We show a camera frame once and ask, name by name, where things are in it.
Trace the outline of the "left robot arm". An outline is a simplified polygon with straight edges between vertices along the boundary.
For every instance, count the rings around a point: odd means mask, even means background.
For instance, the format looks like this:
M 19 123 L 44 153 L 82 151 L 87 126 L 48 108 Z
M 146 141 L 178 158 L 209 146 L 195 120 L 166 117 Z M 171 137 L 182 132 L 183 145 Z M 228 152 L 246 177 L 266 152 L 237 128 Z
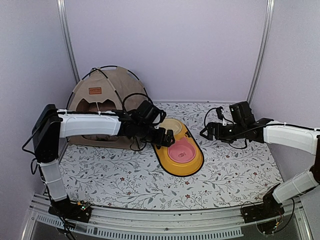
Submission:
M 62 220 L 88 223 L 92 208 L 88 202 L 71 202 L 60 171 L 60 140 L 70 139 L 72 144 L 100 147 L 105 139 L 136 139 L 156 147 L 170 147 L 175 143 L 172 130 L 160 127 L 166 112 L 151 100 L 144 100 L 136 109 L 108 111 L 72 111 L 57 109 L 48 104 L 34 125 L 31 136 L 21 147 L 32 142 L 34 161 L 39 166 L 41 180 L 50 200 L 49 213 Z

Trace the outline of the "pink pet bowl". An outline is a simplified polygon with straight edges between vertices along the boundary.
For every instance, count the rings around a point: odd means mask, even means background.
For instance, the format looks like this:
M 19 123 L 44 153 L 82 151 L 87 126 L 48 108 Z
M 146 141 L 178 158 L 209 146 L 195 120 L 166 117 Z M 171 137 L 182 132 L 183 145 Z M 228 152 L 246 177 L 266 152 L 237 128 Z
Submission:
M 181 138 L 167 149 L 167 153 L 175 163 L 185 164 L 195 158 L 196 148 L 186 138 Z

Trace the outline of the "black tent pole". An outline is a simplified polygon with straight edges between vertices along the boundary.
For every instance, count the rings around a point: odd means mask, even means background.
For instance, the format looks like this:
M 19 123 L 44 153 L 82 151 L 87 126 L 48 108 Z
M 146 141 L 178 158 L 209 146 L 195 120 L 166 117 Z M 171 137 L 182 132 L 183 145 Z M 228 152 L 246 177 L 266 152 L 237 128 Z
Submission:
M 125 109 L 123 100 L 126 94 L 123 94 L 124 84 L 119 75 L 121 68 L 113 65 L 107 66 L 107 68 L 107 70 L 93 68 L 87 80 L 93 80 L 93 88 L 101 87 L 101 93 L 96 96 L 100 96 L 102 99 L 96 100 L 96 102 L 103 103 L 110 100 L 115 104 L 117 110 L 123 110 Z
M 98 68 L 107 70 L 107 66 Z M 123 107 L 125 107 L 127 111 L 136 109 L 144 100 L 147 99 L 147 91 L 143 83 L 132 71 L 121 66 L 117 67 L 120 67 L 120 70 L 118 70 L 119 76 L 121 78 L 122 84 L 124 84 L 124 91 L 122 94 L 126 94 L 125 98 L 123 99 Z M 77 112 L 88 112 L 88 106 L 90 103 L 98 103 L 96 100 L 102 100 L 101 96 L 96 96 L 96 94 L 101 94 L 102 88 L 93 87 L 94 81 L 88 80 L 89 73 L 85 75 L 73 89 L 66 107 L 68 110 Z

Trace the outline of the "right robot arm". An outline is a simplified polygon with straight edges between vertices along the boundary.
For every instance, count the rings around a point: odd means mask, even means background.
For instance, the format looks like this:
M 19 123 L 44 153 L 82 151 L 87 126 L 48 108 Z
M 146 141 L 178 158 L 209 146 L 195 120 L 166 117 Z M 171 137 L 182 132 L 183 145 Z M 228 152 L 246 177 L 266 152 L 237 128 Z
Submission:
M 277 158 L 281 148 L 292 150 L 292 157 L 314 156 L 314 162 L 303 171 L 282 183 L 271 187 L 262 197 L 260 204 L 249 201 L 242 204 L 240 214 L 245 223 L 252 223 L 270 218 L 282 218 L 285 210 L 283 204 L 294 201 L 320 185 L 320 130 L 272 118 L 256 120 L 250 104 L 241 101 L 229 106 L 232 119 L 225 118 L 223 107 L 214 108 L 220 122 L 204 121 L 200 136 L 212 141 L 218 140 L 228 144 L 243 139 L 245 143 L 267 144 L 271 153 Z

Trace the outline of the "beige fabric pet tent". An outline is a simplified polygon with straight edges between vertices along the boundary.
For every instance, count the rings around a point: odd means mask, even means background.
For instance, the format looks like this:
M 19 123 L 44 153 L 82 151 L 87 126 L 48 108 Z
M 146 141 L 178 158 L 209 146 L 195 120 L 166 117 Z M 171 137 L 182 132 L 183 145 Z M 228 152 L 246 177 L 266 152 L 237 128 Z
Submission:
M 76 112 L 105 112 L 137 109 L 147 100 L 148 95 L 139 78 L 130 70 L 121 66 L 103 66 L 92 68 L 80 80 L 70 94 L 66 108 Z M 125 136 L 80 135 L 71 136 L 70 144 L 91 147 L 118 149 L 137 149 L 139 140 Z

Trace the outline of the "pink checkered cushion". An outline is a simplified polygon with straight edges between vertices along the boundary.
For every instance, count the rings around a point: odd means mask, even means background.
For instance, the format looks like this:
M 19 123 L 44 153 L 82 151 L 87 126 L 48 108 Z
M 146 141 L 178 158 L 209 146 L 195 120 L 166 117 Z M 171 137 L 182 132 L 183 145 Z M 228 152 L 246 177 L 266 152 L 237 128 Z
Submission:
M 113 102 L 93 102 L 88 105 L 88 112 L 106 112 L 115 110 L 116 106 Z

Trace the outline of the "cream pet bowl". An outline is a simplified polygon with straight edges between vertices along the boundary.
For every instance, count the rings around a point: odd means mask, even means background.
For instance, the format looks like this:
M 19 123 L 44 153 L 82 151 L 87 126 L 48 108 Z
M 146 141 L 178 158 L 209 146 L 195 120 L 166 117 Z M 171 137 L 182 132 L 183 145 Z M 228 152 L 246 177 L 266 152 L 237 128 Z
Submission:
M 159 126 L 166 130 L 172 130 L 174 135 L 178 135 L 182 130 L 182 123 L 174 118 L 166 118 Z

